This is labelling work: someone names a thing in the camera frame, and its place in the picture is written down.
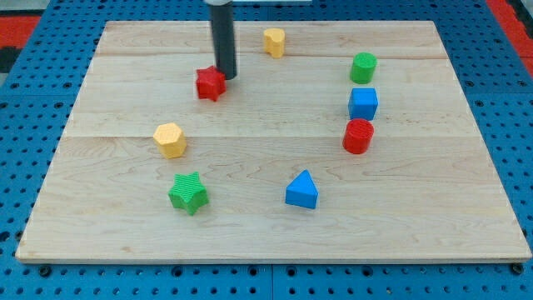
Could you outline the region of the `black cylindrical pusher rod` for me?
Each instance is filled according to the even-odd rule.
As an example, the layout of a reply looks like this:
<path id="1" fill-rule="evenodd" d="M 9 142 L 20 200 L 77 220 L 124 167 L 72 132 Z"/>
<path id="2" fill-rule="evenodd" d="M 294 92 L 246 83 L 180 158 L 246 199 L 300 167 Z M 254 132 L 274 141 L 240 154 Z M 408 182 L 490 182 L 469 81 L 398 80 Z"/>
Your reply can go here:
<path id="1" fill-rule="evenodd" d="M 216 67 L 232 80 L 237 76 L 232 0 L 209 0 L 208 8 Z"/>

